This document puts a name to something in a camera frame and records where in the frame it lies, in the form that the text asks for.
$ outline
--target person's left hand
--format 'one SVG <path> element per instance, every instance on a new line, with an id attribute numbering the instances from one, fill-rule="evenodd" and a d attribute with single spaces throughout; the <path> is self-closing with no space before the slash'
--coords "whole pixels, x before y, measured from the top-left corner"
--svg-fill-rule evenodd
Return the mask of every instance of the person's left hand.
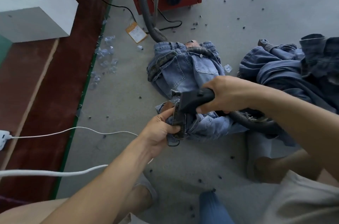
<path id="1" fill-rule="evenodd" d="M 173 115 L 174 108 L 168 109 L 154 116 L 139 134 L 139 139 L 146 142 L 150 148 L 150 156 L 155 158 L 167 145 L 166 135 L 175 134 L 180 131 L 180 126 L 171 126 L 165 121 Z"/>

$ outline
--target white cube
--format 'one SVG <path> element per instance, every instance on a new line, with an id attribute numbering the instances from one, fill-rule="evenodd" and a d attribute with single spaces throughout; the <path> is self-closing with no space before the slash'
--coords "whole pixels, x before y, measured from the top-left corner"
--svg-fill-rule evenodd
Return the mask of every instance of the white cube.
<path id="1" fill-rule="evenodd" d="M 0 34 L 12 42 L 69 36 L 76 0 L 0 0 Z"/>

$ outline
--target white cable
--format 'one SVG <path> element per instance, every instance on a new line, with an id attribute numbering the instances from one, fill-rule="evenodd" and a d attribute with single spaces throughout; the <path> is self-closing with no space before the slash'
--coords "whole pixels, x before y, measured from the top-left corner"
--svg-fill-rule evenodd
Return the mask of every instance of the white cable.
<path id="1" fill-rule="evenodd" d="M 64 131 L 60 131 L 57 133 L 53 133 L 53 134 L 48 134 L 48 135 L 35 135 L 35 136 L 11 136 L 8 139 L 17 139 L 17 138 L 33 138 L 33 137 L 43 137 L 43 136 L 50 136 L 50 135 L 57 135 L 66 131 L 69 131 L 71 129 L 74 128 L 85 128 L 85 129 L 89 129 L 93 132 L 96 132 L 98 134 L 102 134 L 102 135 L 112 135 L 112 134 L 117 134 L 117 133 L 130 133 L 133 134 L 135 136 L 138 136 L 137 134 L 134 134 L 132 132 L 129 131 L 118 131 L 118 132 L 112 132 L 112 133 L 101 133 L 98 131 L 95 131 L 91 128 L 86 128 L 86 127 L 72 127 L 69 129 L 66 129 Z M 82 174 L 86 174 L 90 171 L 93 171 L 95 169 L 99 169 L 99 168 L 104 168 L 107 167 L 108 164 L 104 164 L 104 165 L 100 165 L 100 166 L 95 166 L 92 168 L 89 168 L 87 170 L 83 170 L 83 171 L 76 171 L 76 172 L 58 172 L 58 171 L 49 171 L 49 170 L 31 170 L 31 169 L 11 169 L 11 170 L 0 170 L 0 177 L 3 176 L 77 176 L 77 175 L 82 175 Z"/>

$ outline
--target forearm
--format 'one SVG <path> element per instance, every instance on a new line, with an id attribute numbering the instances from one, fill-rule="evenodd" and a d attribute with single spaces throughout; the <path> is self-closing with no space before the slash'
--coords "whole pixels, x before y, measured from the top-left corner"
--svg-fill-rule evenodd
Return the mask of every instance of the forearm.
<path id="1" fill-rule="evenodd" d="M 260 94 L 253 107 L 274 119 L 339 181 L 339 116 L 276 89 Z"/>
<path id="2" fill-rule="evenodd" d="M 42 223 L 109 223 L 150 160 L 145 142 L 137 137 L 87 186 L 69 198 Z"/>

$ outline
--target blue pant leg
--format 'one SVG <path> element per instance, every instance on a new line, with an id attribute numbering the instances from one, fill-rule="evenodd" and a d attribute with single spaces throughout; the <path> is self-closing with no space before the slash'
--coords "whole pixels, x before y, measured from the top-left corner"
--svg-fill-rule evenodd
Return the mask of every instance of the blue pant leg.
<path id="1" fill-rule="evenodd" d="M 199 224 L 234 224 L 226 208 L 212 191 L 199 196 Z"/>

